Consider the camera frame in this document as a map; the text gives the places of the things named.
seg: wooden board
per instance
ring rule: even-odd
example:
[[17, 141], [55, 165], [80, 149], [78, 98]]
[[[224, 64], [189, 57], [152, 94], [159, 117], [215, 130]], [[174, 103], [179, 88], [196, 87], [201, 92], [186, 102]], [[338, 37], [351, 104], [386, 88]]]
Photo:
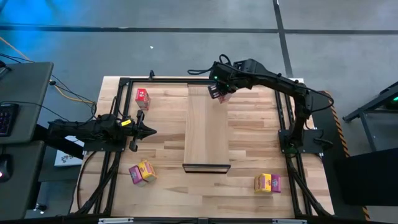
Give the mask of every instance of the wooden board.
[[227, 105], [211, 99], [206, 85], [188, 86], [185, 164], [229, 164]]
[[[104, 77], [98, 98], [98, 114], [109, 112], [112, 99], [117, 92], [119, 78]], [[230, 99], [227, 108], [228, 154], [231, 169], [226, 175], [214, 175], [186, 174], [182, 169], [188, 105], [187, 85], [135, 83], [130, 104], [132, 116], [135, 116], [138, 109], [134, 102], [137, 88], [146, 88], [152, 98], [144, 122], [156, 129], [157, 134], [139, 142], [138, 152], [130, 150], [123, 152], [112, 216], [235, 218], [294, 216], [286, 163], [279, 149], [277, 137], [279, 120], [273, 90], [256, 86], [252, 90], [239, 90]], [[80, 186], [82, 202], [88, 199], [98, 185], [103, 156], [103, 152], [98, 152], [86, 167]], [[302, 157], [308, 188], [324, 208], [333, 213], [322, 161], [313, 154], [303, 154]], [[145, 187], [133, 185], [128, 171], [128, 168], [141, 159], [150, 161], [159, 176], [155, 182]], [[281, 194], [254, 193], [253, 178], [263, 172], [281, 175]], [[304, 212], [302, 192], [299, 187], [297, 189], [300, 208]], [[107, 196], [108, 189], [104, 192], [103, 205]], [[71, 212], [75, 210], [76, 200]]]

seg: wooden tabletop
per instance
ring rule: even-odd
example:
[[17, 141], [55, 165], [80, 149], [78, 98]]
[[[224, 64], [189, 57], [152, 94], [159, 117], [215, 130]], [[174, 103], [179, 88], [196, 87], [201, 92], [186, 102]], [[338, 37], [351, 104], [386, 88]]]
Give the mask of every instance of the wooden tabletop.
[[[97, 114], [109, 113], [119, 79], [120, 77], [104, 77]], [[137, 152], [128, 150], [126, 146], [127, 150], [122, 153], [112, 216], [294, 217], [285, 158], [279, 148], [277, 132], [280, 126], [273, 90], [255, 86], [252, 90], [237, 91], [229, 100], [227, 134], [231, 169], [227, 174], [186, 174], [182, 163], [188, 85], [135, 83], [133, 87], [129, 109], [131, 116], [135, 117], [139, 109], [134, 102], [137, 88], [146, 88], [151, 103], [144, 123], [156, 129], [157, 134], [140, 141]], [[124, 108], [125, 97], [126, 90], [121, 110]], [[103, 157], [103, 152], [97, 153], [86, 167], [80, 186], [82, 203], [98, 185]], [[128, 168], [143, 159], [154, 166], [158, 179], [138, 187], [132, 183]], [[313, 154], [302, 154], [302, 160], [308, 188], [326, 211], [334, 213], [321, 159]], [[279, 174], [282, 193], [254, 193], [254, 176], [261, 173]], [[302, 192], [298, 186], [297, 189], [300, 208], [304, 213]], [[108, 188], [104, 191], [102, 209], [107, 196]], [[71, 212], [76, 210], [74, 200]]]

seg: gray floor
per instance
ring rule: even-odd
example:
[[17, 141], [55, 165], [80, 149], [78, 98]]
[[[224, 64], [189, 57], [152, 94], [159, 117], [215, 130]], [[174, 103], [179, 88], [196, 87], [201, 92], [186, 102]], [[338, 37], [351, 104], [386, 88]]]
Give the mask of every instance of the gray floor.
[[[286, 29], [398, 29], [395, 0], [279, 0]], [[0, 22], [59, 26], [276, 29], [272, 0], [9, 0]], [[186, 75], [208, 68], [219, 54], [231, 60], [254, 58], [285, 73], [278, 34], [84, 33], [0, 31], [0, 36], [35, 61], [55, 63], [53, 74], [73, 91], [96, 100], [105, 75]], [[346, 115], [397, 81], [398, 35], [298, 35], [286, 41], [294, 77], [329, 90], [339, 116]], [[16, 55], [0, 44], [1, 52]], [[90, 116], [85, 105], [66, 100], [52, 87], [45, 106], [68, 119]], [[56, 116], [42, 110], [39, 123]], [[342, 124], [352, 155], [370, 152], [358, 120]], [[51, 192], [73, 191], [55, 182]], [[49, 203], [70, 204], [70, 194]], [[58, 213], [65, 213], [58, 206]], [[395, 207], [369, 207], [371, 219], [398, 223]]]

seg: black bracket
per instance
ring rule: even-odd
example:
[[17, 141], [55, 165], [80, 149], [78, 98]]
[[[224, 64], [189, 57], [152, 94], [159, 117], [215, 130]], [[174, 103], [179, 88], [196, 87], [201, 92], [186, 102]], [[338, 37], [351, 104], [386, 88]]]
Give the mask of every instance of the black bracket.
[[303, 146], [294, 148], [287, 139], [290, 136], [289, 130], [279, 130], [279, 143], [280, 151], [283, 154], [296, 154], [296, 153], [322, 153], [323, 145], [317, 141], [322, 136], [322, 130], [304, 130], [303, 132]]

